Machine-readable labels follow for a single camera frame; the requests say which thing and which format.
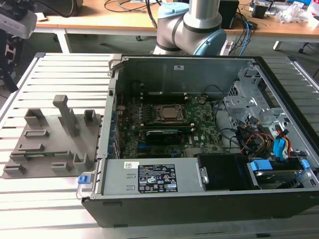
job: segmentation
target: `aluminum extrusion table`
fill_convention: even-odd
[[[55,53],[34,58],[19,82],[19,91],[9,97],[0,111],[0,175],[23,130],[27,108],[41,108],[45,115],[58,114],[52,100],[55,94],[66,94],[68,105],[76,114],[94,109],[103,115],[110,57],[108,54]],[[296,62],[287,58],[268,58],[266,61],[296,100],[301,101],[299,98],[308,97],[308,94],[317,96],[318,92],[312,88],[314,84],[304,78],[302,70],[296,69]],[[304,107],[306,117],[312,118],[312,123],[317,126],[318,97],[302,102],[299,102],[302,103],[300,107]],[[76,188],[77,177],[0,179],[0,237],[314,238],[319,233],[318,207],[290,219],[103,229],[76,199]]]

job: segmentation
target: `desk leg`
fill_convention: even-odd
[[[273,50],[274,51],[278,51],[281,43],[282,43],[282,41],[276,41],[276,43],[275,43],[275,45],[273,47]]]
[[[62,52],[63,53],[72,53],[68,34],[66,33],[65,29],[58,28],[58,29],[55,29],[54,32],[58,36]]]

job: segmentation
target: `white sticker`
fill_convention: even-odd
[[[174,66],[174,70],[175,71],[183,71],[184,70],[184,66]]]
[[[124,162],[124,168],[139,168],[140,162]]]

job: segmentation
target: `motherboard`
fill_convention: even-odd
[[[120,158],[194,157],[224,152],[204,96],[131,98],[118,109]]]

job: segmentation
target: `3d-printed holder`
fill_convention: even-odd
[[[93,169],[101,116],[94,110],[75,115],[67,101],[65,95],[53,100],[60,116],[44,116],[41,109],[27,111],[27,125],[3,178],[78,176]]]

